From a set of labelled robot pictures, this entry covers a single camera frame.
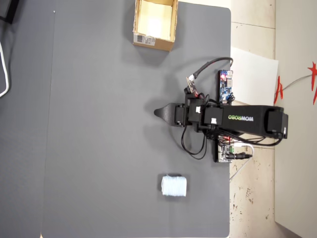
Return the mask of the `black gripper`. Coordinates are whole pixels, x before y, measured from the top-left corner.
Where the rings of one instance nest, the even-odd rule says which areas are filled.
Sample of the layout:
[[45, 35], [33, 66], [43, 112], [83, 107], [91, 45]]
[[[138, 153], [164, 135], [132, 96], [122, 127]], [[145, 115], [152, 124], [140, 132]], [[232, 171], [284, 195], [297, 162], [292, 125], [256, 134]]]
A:
[[154, 115], [164, 120], [168, 125], [188, 126], [188, 110], [186, 104], [169, 103], [166, 106], [155, 109]]

